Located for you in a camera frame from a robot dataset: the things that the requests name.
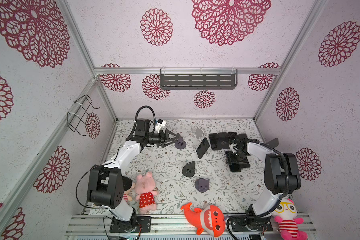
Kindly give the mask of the blue-edged black phone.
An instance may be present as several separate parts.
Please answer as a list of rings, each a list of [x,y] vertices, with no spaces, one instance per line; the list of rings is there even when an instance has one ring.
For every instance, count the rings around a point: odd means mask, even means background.
[[[230,141],[230,138],[229,138],[229,133],[226,132],[226,133],[218,133],[218,147],[220,150],[228,150],[230,148],[230,144],[226,143],[226,142],[229,142]]]

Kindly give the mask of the teal-edged black phone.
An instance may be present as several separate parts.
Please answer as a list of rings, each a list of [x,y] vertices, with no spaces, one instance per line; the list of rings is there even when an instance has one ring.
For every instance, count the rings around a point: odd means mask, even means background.
[[[238,134],[237,132],[228,132],[229,141],[243,140],[247,139],[247,134]]]

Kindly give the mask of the black phone reddish screen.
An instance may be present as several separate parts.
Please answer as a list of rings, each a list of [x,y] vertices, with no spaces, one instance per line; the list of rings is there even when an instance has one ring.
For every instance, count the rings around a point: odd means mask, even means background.
[[[248,169],[251,167],[247,157],[239,158],[238,164],[239,164],[240,169]]]

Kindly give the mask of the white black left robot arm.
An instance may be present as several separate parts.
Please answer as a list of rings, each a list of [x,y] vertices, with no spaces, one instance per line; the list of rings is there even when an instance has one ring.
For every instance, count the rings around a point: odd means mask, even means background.
[[[116,220],[129,222],[136,211],[123,198],[124,183],[122,172],[126,171],[130,162],[147,146],[165,148],[180,143],[183,137],[167,129],[161,119],[150,131],[151,121],[137,119],[130,135],[115,156],[103,165],[94,165],[89,171],[87,201],[109,210]]]

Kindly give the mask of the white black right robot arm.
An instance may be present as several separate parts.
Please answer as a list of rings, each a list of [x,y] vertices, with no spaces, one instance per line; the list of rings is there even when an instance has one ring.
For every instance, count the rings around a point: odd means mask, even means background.
[[[301,177],[297,158],[291,153],[282,153],[258,140],[234,140],[237,153],[245,153],[264,161],[264,184],[266,189],[251,205],[251,215],[244,219],[268,217],[281,203],[282,199],[301,188]]]

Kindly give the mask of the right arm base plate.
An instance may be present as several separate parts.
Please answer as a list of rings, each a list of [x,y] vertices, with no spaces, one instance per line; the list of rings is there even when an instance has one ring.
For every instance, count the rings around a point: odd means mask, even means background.
[[[271,232],[273,227],[271,217],[248,219],[244,216],[229,217],[231,229],[233,232]]]

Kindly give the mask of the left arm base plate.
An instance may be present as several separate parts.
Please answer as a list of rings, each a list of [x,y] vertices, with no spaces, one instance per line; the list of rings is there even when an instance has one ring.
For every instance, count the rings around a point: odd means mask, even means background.
[[[126,234],[126,233],[149,233],[151,231],[152,217],[132,216],[129,221],[117,220],[112,218],[110,233]]]

